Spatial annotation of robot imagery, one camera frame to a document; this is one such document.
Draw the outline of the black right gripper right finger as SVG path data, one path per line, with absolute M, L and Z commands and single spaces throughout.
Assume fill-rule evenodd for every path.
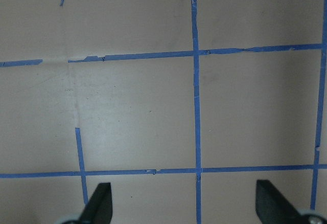
M 255 211 L 263 224 L 307 223 L 269 180 L 256 181 Z

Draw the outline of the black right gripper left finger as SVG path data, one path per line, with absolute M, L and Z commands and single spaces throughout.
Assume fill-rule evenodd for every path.
M 111 183 L 99 183 L 77 223 L 110 224 L 112 217 Z

